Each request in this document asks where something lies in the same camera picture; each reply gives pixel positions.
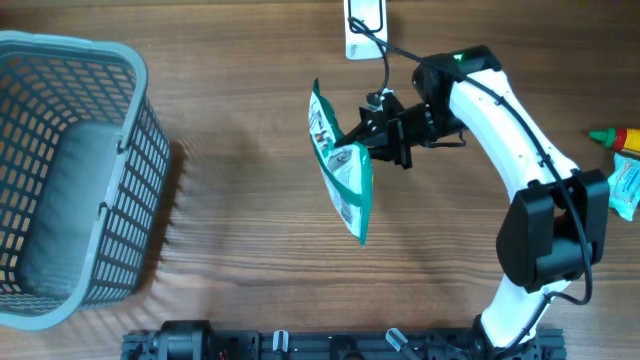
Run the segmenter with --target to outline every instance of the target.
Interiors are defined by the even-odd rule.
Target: green plastic packet
[[[318,79],[309,101],[309,134],[333,206],[364,246],[373,204],[371,158],[367,148],[357,142],[335,148],[344,134],[331,104],[320,95]]]

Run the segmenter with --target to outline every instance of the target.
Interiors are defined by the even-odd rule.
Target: teal packet
[[[349,231],[367,241],[373,204],[373,168],[367,148],[360,143],[335,148],[344,137],[333,107],[320,95],[318,79],[309,101],[309,135],[329,196]]]
[[[620,216],[633,220],[633,213],[640,202],[640,161],[615,154],[616,170],[609,177],[609,207]]]

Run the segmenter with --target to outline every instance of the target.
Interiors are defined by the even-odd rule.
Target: laundry basket
[[[170,159],[146,88],[124,45],[0,31],[0,325],[134,291]]]

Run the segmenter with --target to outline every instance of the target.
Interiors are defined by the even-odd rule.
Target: wooden table
[[[389,37],[424,55],[490,46],[551,141],[610,173],[612,154],[586,132],[638,125],[639,10],[392,1]],[[374,164],[363,251],[333,210],[307,135],[313,79],[350,129],[383,76],[379,60],[346,60],[341,2],[3,10],[0,27],[136,48],[173,151],[140,291],[47,331],[0,329],[0,358],[114,359],[123,334],[171,319],[261,331],[469,326],[491,301],[508,199],[473,136],[464,149],[417,149],[410,171]],[[390,61],[390,87],[417,102],[416,64]],[[593,301],[557,301],[543,319],[565,329],[571,359],[638,358],[638,234],[611,212]]]

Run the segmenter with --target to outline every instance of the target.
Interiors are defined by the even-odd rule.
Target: basket rim
[[[119,143],[118,155],[116,156],[116,164],[110,179],[109,189],[105,194],[105,203],[98,207],[97,218],[93,225],[91,238],[87,247],[80,279],[76,284],[76,288],[60,306],[41,315],[23,315],[17,312],[0,312],[0,325],[9,326],[19,330],[43,330],[62,322],[73,312],[78,310],[89,291],[96,259],[98,247],[104,235],[107,224],[107,217],[110,213],[111,205],[115,197],[115,190],[118,181],[124,169],[123,161],[127,156],[129,144],[133,134],[133,128],[138,119],[139,112],[145,101],[146,90],[148,84],[147,66],[142,57],[131,47],[106,41],[92,41],[75,37],[49,35],[49,34],[31,34],[14,30],[0,31],[0,45],[4,44],[26,45],[39,48],[49,48],[57,50],[79,51],[94,55],[108,55],[120,58],[129,63],[136,75],[136,85],[131,96],[129,109],[125,121],[122,124],[121,135],[122,140]]]

